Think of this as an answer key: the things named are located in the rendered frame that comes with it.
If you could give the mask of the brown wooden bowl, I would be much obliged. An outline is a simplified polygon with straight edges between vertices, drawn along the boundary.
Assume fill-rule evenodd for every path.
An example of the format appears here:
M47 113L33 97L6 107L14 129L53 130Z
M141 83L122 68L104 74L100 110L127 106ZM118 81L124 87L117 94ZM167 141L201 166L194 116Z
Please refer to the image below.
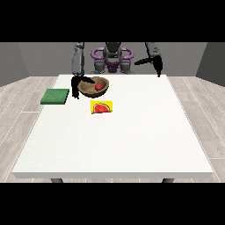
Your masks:
M103 96L109 88L109 81L106 78L100 76L94 76L91 78L91 80L94 81L94 83L81 81L77 86L78 90L88 98L98 98ZM96 85L98 83L102 85L102 89L99 91L96 90Z

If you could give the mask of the green square pad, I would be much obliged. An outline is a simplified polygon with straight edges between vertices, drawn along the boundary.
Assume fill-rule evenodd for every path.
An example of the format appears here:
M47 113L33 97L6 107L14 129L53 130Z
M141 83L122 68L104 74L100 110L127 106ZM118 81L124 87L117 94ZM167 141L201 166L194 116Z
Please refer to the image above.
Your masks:
M64 105L69 95L69 89L47 89L40 103L42 105Z

